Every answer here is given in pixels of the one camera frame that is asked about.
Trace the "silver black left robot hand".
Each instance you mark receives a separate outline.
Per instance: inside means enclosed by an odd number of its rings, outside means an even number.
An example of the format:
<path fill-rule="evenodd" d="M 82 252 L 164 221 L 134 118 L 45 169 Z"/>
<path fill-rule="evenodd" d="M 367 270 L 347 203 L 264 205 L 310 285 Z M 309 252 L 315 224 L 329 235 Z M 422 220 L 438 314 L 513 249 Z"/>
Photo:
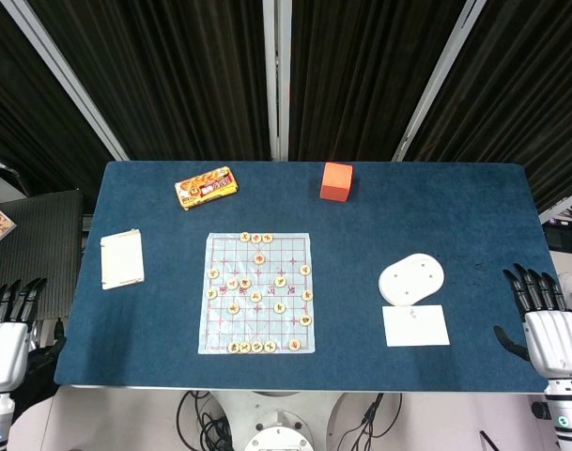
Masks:
<path fill-rule="evenodd" d="M 12 392 L 23 381 L 39 298 L 46 285 L 46 278 L 36 278 L 24 286 L 16 280 L 0 287 L 0 394 Z"/>

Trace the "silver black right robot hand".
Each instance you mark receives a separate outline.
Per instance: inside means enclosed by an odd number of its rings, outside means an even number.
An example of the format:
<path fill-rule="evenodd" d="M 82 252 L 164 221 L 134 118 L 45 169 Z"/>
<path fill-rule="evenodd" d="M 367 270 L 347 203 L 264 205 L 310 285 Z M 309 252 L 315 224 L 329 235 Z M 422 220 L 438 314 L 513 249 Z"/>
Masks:
<path fill-rule="evenodd" d="M 543 378 L 572 379 L 572 311 L 560 283 L 547 272 L 517 263 L 502 274 L 511 289 L 525 343 L 514 342 L 499 325 L 493 327 L 496 339 Z"/>

